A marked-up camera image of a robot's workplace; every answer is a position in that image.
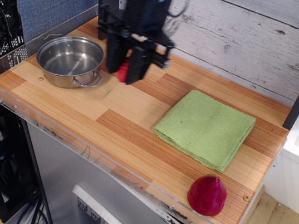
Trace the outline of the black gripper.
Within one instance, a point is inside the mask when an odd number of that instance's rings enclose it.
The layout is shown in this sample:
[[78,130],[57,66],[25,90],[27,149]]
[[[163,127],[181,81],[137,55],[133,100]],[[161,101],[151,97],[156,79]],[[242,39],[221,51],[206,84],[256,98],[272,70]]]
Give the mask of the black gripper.
[[121,21],[115,24],[107,38],[106,66],[109,73],[119,70],[129,58],[125,83],[133,84],[144,78],[150,64],[166,68],[169,52],[174,44],[163,31],[167,17],[176,18],[170,12],[172,0],[127,0]]

